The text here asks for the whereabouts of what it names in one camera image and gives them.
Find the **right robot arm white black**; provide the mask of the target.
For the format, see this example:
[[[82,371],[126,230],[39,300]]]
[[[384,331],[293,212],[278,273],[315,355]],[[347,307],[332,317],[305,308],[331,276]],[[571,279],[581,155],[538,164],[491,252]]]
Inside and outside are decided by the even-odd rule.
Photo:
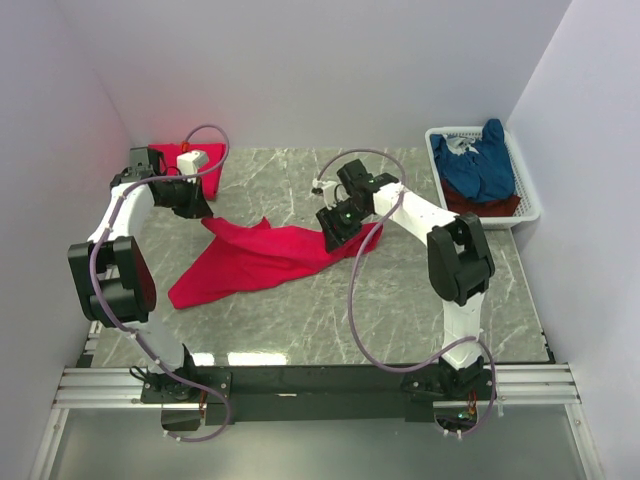
[[[372,215],[390,220],[413,235],[426,248],[430,284],[443,302],[443,347],[435,359],[414,366],[416,390],[437,398],[460,399],[490,381],[484,363],[481,308],[490,279],[495,273],[483,226],[473,213],[445,210],[411,192],[389,173],[373,175],[360,160],[343,165],[334,184],[315,179],[312,191],[325,205],[316,218],[325,249],[332,253],[364,231]],[[341,186],[346,196],[331,197],[331,188]]]

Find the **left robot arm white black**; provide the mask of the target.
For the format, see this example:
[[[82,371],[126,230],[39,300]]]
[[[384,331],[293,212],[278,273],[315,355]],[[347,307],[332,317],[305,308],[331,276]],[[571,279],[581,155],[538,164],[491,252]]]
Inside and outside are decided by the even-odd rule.
[[[199,392],[200,378],[187,347],[154,316],[156,287],[136,237],[156,207],[185,219],[212,217],[201,179],[209,158],[202,150],[181,150],[174,172],[163,161],[158,149],[131,150],[129,166],[110,182],[99,226],[69,247],[67,259],[85,317],[118,330],[145,358],[147,368],[132,374],[186,402]]]

